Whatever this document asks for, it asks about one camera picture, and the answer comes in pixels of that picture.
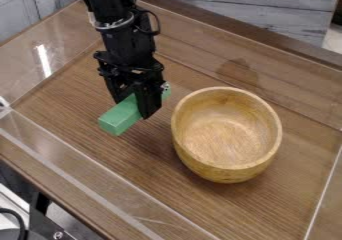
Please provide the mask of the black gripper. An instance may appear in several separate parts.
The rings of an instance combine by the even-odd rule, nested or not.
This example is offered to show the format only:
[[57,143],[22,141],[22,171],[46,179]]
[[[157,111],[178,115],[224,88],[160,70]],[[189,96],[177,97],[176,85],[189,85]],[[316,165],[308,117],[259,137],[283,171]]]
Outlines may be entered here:
[[153,58],[153,37],[158,34],[148,20],[128,20],[93,24],[105,50],[93,58],[98,73],[116,104],[134,93],[141,117],[148,119],[161,107],[162,65]]

